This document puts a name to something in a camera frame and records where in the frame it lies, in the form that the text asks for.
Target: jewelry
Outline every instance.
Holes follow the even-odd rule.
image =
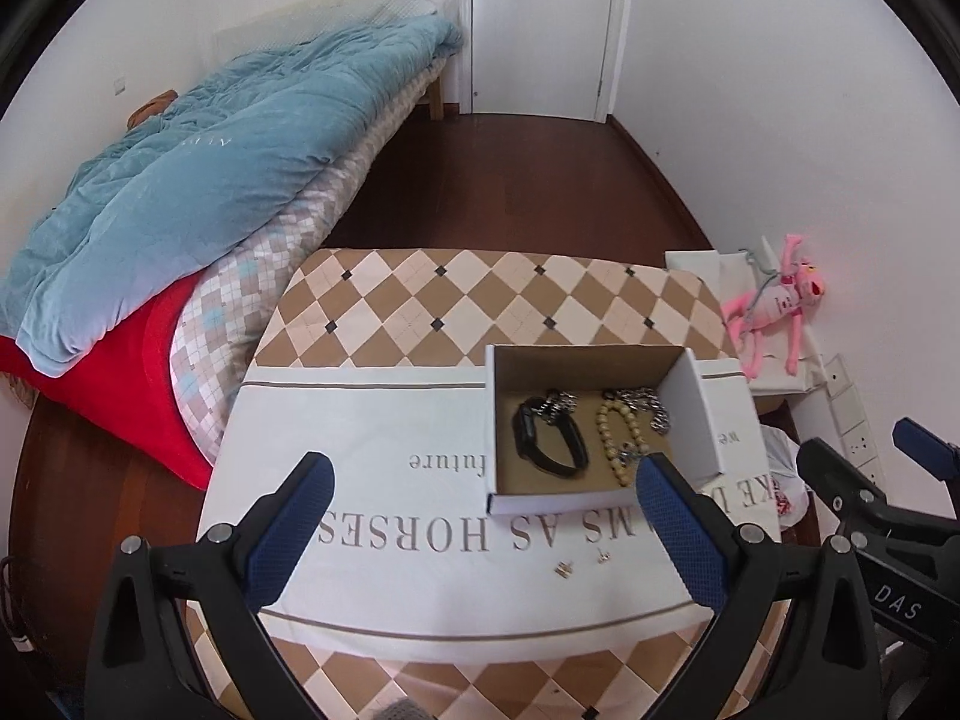
[[[670,432],[670,413],[664,408],[664,402],[659,399],[656,390],[651,386],[637,386],[633,389],[606,389],[604,397],[610,400],[619,400],[626,403],[630,410],[650,412],[650,428],[659,435],[666,436]]]
[[[640,423],[637,417],[626,403],[616,397],[612,391],[604,391],[604,400],[597,409],[597,431],[600,433],[600,440],[603,442],[603,449],[610,461],[613,475],[623,488],[630,487],[630,473],[628,468],[634,461],[638,461],[645,455],[650,454],[650,445],[644,442],[640,432]],[[611,412],[619,413],[623,421],[627,423],[627,429],[634,443],[624,442],[621,448],[617,449],[613,442],[613,433],[610,430],[608,415]]]
[[[570,413],[577,407],[577,398],[569,392],[560,392],[551,389],[546,398],[527,398],[520,404],[517,413],[512,419],[514,441],[517,443],[517,454],[525,460],[531,461],[538,469],[569,479],[580,475],[589,466],[587,445],[584,437],[573,421]],[[573,466],[558,463],[547,456],[536,444],[536,417],[541,418],[548,425],[556,427],[563,436],[566,448],[570,450]]]

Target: door frame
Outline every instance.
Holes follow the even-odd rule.
[[[610,0],[607,18],[607,39],[600,68],[600,89],[593,113],[594,122],[606,122],[610,112],[613,76],[620,50],[620,33],[624,26],[626,0]],[[464,45],[460,50],[460,112],[473,112],[473,0],[460,0],[461,20],[464,25]]]

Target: red blanket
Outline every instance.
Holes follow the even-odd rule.
[[[0,370],[19,376],[206,490],[212,468],[176,408],[170,344],[200,274],[186,276],[134,311],[64,376],[37,373],[10,338],[0,337]]]

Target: wooden bed leg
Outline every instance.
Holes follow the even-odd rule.
[[[430,121],[443,122],[443,84],[438,78],[426,88],[430,100]]]

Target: white door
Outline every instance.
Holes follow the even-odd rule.
[[[473,111],[593,119],[611,0],[473,0]]]

